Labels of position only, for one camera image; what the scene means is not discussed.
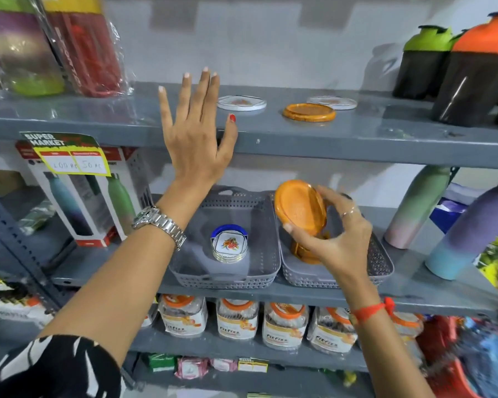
patterned sleeve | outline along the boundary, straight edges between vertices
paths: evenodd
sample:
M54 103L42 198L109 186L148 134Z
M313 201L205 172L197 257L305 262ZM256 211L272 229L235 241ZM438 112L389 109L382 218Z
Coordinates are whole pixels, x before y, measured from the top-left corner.
M40 338L0 361L0 398L121 398L124 391L113 357L78 336Z

hand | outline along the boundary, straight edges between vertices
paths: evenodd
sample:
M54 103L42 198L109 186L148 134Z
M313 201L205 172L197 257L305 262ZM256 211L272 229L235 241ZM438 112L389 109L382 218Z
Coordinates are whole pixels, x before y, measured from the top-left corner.
M284 229L321 260L343 289L347 284L363 284L369 279L367 250L373 227L353 200L327 187L318 186L317 191L336 207L345 231L334 239L322 240L291 223Z
M175 182L184 187L199 187L205 194L223 176L238 137L236 117L230 114L218 147L218 92L219 76L214 73L211 78L209 70L205 68L195 93L191 95L192 76L186 73L173 123L166 90L159 87L162 132L175 170Z

forearm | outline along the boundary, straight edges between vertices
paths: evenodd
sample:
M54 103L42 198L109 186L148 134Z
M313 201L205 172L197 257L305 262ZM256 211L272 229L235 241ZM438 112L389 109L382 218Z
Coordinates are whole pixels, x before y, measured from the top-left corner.
M352 311L380 303L378 291L367 277L343 284ZM378 398L434 396L385 310L355 327Z
M159 200L162 213L182 229L206 196L206 186L174 182ZM133 232L40 336L85 336L121 365L159 289L175 243L155 226Z

gray plastic basket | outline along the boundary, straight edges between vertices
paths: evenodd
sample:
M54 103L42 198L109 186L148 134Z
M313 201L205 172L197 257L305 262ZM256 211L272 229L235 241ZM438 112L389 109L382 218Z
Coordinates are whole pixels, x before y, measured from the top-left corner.
M339 214L334 207L326 211L325 230L330 232L331 237L336 237L343 232L343 225ZM290 250L292 237L279 227L280 254L282 259L282 272L286 281L299 287L332 287L339 286L332 274L323 265L306 264L299 260ZM382 246L375 234L372 234L367 254L367 273L375 285L382 283L395 271L391 258Z
M232 195L220 193L232 191ZM217 261L210 235L234 223L247 231L247 255L235 264ZM186 241L168 268L185 287L254 289L271 285L280 269L277 222L270 192L214 187L186 228Z

orange coaster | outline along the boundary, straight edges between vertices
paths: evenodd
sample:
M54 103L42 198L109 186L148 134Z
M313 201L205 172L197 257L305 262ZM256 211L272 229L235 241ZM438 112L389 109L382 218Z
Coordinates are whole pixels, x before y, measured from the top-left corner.
M292 223L312 236L326 225L323 197L302 180L288 180L277 188L275 213L282 223Z
M332 121L336 117L336 111L324 104L297 103L286 106L282 114L292 120L322 122Z

